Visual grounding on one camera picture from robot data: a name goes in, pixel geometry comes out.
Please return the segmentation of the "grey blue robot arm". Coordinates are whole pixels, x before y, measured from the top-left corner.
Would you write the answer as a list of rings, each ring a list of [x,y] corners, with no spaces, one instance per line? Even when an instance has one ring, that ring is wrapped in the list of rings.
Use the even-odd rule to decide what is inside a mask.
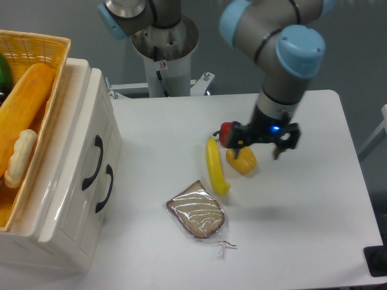
[[[216,136],[238,153],[255,144],[275,144],[273,156],[294,149],[299,126],[291,119],[325,54],[325,41],[308,24],[334,1],[233,1],[219,31],[234,49],[265,72],[251,120],[222,124]],[[130,37],[146,68],[151,97],[190,93],[190,57],[198,45],[196,25],[180,1],[103,1],[102,21],[117,39]]]

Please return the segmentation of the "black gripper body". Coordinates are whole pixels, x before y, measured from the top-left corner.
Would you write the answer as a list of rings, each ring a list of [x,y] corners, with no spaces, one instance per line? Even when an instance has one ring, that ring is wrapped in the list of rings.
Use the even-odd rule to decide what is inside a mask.
[[[242,149],[252,144],[274,143],[279,150],[295,149],[301,132],[297,123],[290,123],[290,114],[281,112],[271,118],[255,107],[248,124],[238,121],[225,123],[225,147]]]

